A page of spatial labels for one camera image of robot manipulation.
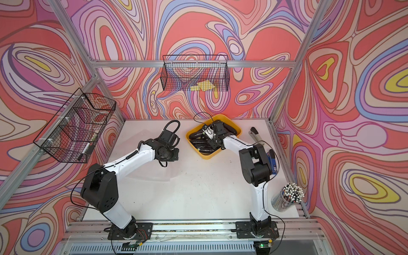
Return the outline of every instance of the white robot arm segment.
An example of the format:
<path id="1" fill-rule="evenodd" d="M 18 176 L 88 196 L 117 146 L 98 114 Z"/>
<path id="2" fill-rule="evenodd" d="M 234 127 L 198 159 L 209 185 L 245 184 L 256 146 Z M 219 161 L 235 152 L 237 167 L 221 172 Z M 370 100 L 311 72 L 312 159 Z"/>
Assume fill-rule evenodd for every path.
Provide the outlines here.
<path id="1" fill-rule="evenodd" d="M 233 151 L 239 156 L 239 151 L 242 149 L 252 148 L 252 145 L 247 145 L 246 142 L 238 139 L 235 135 L 229 135 L 223 139 L 225 149 Z"/>
<path id="2" fill-rule="evenodd" d="M 155 159 L 155 151 L 147 144 L 142 144 L 137 154 L 127 160 L 126 157 L 132 153 L 133 152 L 128 153 L 125 156 L 104 165 L 106 170 L 116 173 L 116 180 L 118 182 L 141 165 Z"/>

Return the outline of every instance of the white table surface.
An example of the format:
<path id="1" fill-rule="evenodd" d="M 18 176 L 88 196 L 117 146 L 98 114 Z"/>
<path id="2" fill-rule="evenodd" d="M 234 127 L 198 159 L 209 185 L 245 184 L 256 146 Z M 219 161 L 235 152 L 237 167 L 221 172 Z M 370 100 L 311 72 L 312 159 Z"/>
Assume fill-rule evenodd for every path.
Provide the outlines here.
<path id="1" fill-rule="evenodd" d="M 156 138 L 168 120 L 127 120 L 109 162 L 134 150 L 140 140 Z M 246 219 L 251 208 L 250 188 L 242 176 L 239 156 L 221 151 L 210 160 L 202 159 L 188 144 L 186 133 L 198 123 L 181 120 L 177 135 L 179 160 L 162 168 L 157 160 L 138 168 L 118 183 L 119 201 L 137 220 L 214 220 Z M 254 143 L 248 134 L 254 126 L 262 139 L 274 146 L 265 120 L 234 120 L 242 129 L 240 139 Z M 287 183 L 279 166 L 269 182 L 268 212 L 282 218 L 298 218 L 295 206 L 283 213 L 271 206 L 271 198 Z M 98 211 L 87 210 L 83 220 L 105 220 Z"/>

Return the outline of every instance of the black cable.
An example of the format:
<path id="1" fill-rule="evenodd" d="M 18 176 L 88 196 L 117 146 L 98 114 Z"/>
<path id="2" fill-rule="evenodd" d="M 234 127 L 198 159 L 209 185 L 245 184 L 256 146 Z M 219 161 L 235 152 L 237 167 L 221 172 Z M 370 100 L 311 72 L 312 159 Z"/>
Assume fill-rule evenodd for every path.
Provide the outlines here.
<path id="1" fill-rule="evenodd" d="M 177 136 L 177 142 L 176 142 L 176 144 L 175 145 L 172 145 L 172 146 L 169 146 L 169 148 L 170 149 L 174 149 L 176 146 L 177 146 L 177 144 L 180 142 L 180 137 L 178 137 Z"/>
<path id="2" fill-rule="evenodd" d="M 246 145 L 246 146 L 254 146 L 255 144 L 258 144 L 258 143 L 260 143 L 260 142 L 264 142 L 264 143 L 266 143 L 266 144 L 269 146 L 269 148 L 273 149 L 273 147 L 272 147 L 271 145 L 269 145 L 269 143 L 267 143 L 267 142 L 264 141 L 264 140 L 260 140 L 260 141 L 258 141 L 258 142 L 256 142 L 256 143 L 253 143 L 253 144 L 246 144 L 246 143 L 242 142 L 241 140 L 236 139 L 235 137 L 232 137 L 232 136 L 230 136 L 230 135 L 227 135 L 226 137 L 231 137 L 232 139 L 237 140 L 237 141 L 239 141 L 240 143 L 242 143 L 243 145 Z"/>
<path id="3" fill-rule="evenodd" d="M 74 192 L 75 188 L 78 186 L 79 183 L 81 183 L 81 181 L 82 181 L 83 179 L 85 179 L 88 175 L 90 175 L 90 174 L 92 174 L 92 173 L 94 173 L 94 172 L 96 172 L 96 171 L 98 171 L 98 170 L 101 170 L 101 169 L 103 169 L 103 168 L 98 168 L 98 169 L 96 169 L 96 170 L 94 170 L 94 171 L 88 173 L 88 174 L 87 174 L 86 176 L 84 176 L 77 184 L 75 184 L 74 188 L 71 190 L 71 195 L 69 196 L 69 198 L 70 198 L 70 200 L 71 200 L 71 203 L 73 203 L 74 205 L 79 206 L 79 207 L 91 208 L 91 209 L 98 210 L 98 209 L 96 209 L 96 208 L 94 208 L 94 207 L 89 207 L 89 206 L 83 206 L 83 205 L 80 205 L 80 204 L 75 204 L 75 203 L 72 201 L 72 193 Z"/>
<path id="4" fill-rule="evenodd" d="M 167 127 L 168 127 L 171 123 L 173 123 L 173 122 L 176 122 L 176 123 L 178 124 L 177 128 L 173 131 L 173 133 L 177 132 L 177 130 L 180 128 L 180 121 L 178 121 L 178 120 L 169 121 L 169 122 L 164 126 L 163 130 L 167 129 Z"/>
<path id="5" fill-rule="evenodd" d="M 277 157 L 276 157 L 276 159 L 278 160 L 277 173 L 276 173 L 275 176 L 272 177 L 269 181 L 273 180 L 273 178 L 275 178 L 275 177 L 278 175 L 278 173 L 279 173 L 280 162 L 279 162 L 279 159 L 278 159 Z M 277 215 L 270 214 L 270 213 L 268 213 L 268 211 L 265 209 L 265 200 L 264 200 L 264 194 L 265 194 L 265 192 L 264 192 L 264 188 L 265 188 L 265 185 L 267 184 L 267 182 L 265 182 L 265 183 L 264 183 L 264 186 L 262 187 L 262 207 L 263 207 L 264 211 L 265 211 L 267 214 L 269 214 L 270 216 L 277 217 L 277 218 L 279 218 L 279 219 L 283 222 L 283 232 L 282 232 L 282 236 L 281 236 L 281 241 L 279 242 L 279 244 L 278 244 L 278 246 L 276 247 L 276 249 L 269 253 L 269 254 L 272 254 L 273 252 L 275 252 L 275 251 L 279 248 L 279 245 L 282 243 L 283 235 L 285 234 L 286 224 L 285 224 L 285 222 L 282 220 L 281 217 L 279 217 L 279 216 L 277 216 Z"/>
<path id="6" fill-rule="evenodd" d="M 205 124 L 204 122 L 201 122 L 201 121 L 195 120 L 195 117 L 196 117 L 197 115 L 199 115 L 200 113 L 206 113 L 206 114 L 208 114 L 208 116 L 210 116 L 210 117 L 211 117 L 211 119 L 212 119 L 212 121 L 214 122 L 214 119 L 213 119 L 213 117 L 211 116 L 211 114 L 209 114 L 209 113 L 207 113 L 207 112 L 205 112 L 205 111 L 201 111 L 201 112 L 197 113 L 196 115 L 194 115 L 194 117 L 193 117 L 193 120 L 194 120 L 194 121 L 196 121 L 196 122 L 198 122 L 198 123 Z"/>
<path id="7" fill-rule="evenodd" d="M 159 160 L 159 164 L 160 164 L 160 166 L 162 166 L 162 167 L 167 167 L 167 160 L 166 160 L 166 165 L 165 166 L 163 166 L 163 164 L 162 164 L 162 162 Z"/>
<path id="8" fill-rule="evenodd" d="M 113 248 L 112 239 L 111 239 L 111 246 L 112 246 L 112 250 L 113 250 L 113 252 L 114 252 L 116 255 L 118 255 L 118 254 L 116 253 L 115 249 Z"/>

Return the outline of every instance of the yellow tray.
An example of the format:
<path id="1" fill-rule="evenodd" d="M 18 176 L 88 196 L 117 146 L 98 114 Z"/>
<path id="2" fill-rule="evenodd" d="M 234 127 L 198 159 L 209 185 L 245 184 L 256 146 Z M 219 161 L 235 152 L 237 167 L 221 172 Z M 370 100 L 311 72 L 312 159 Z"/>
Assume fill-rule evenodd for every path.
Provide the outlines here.
<path id="1" fill-rule="evenodd" d="M 221 120 L 222 122 L 224 122 L 224 123 L 230 125 L 231 127 L 235 128 L 235 130 L 237 131 L 237 137 L 239 137 L 239 135 L 241 134 L 241 128 L 240 128 L 237 124 L 235 124 L 232 120 L 230 120 L 227 116 L 225 116 L 224 114 L 217 114 L 217 115 L 213 116 L 213 119 L 214 119 L 214 121 L 216 121 L 216 120 Z M 212 122 L 213 122 L 212 119 L 208 119 L 208 120 L 204 121 L 204 123 L 205 123 L 206 125 L 209 125 L 209 124 L 211 124 Z M 214 152 L 211 153 L 210 155 L 203 155 L 203 154 L 201 154 L 201 152 L 199 152 L 199 151 L 190 143 L 190 139 L 188 138 L 192 133 L 195 133 L 195 132 L 199 131 L 199 130 L 202 128 L 202 126 L 203 126 L 202 124 L 201 124 L 201 125 L 198 125 L 198 126 L 196 126 L 195 128 L 191 129 L 189 132 L 187 132 L 187 134 L 186 134 L 186 139 L 187 139 L 188 143 L 191 145 L 191 147 L 198 153 L 198 155 L 200 155 L 200 157 L 202 157 L 202 158 L 205 159 L 205 160 L 208 160 L 208 159 L 214 157 L 215 155 L 217 155 L 217 154 L 221 151 L 221 149 L 218 149 L 218 150 L 214 151 Z"/>

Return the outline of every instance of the yellow sponge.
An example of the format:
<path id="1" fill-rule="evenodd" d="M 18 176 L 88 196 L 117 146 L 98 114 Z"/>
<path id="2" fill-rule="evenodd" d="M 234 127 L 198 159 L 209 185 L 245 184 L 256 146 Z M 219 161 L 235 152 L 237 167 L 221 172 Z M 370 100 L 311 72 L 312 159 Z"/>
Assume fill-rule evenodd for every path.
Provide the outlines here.
<path id="1" fill-rule="evenodd" d="M 198 82 L 197 86 L 191 86 L 190 87 L 190 89 L 192 91 L 199 91 L 199 90 L 207 91 L 207 90 L 210 90 L 210 89 L 213 89 L 213 88 L 215 88 L 215 86 L 209 80 L 205 80 L 203 82 Z"/>

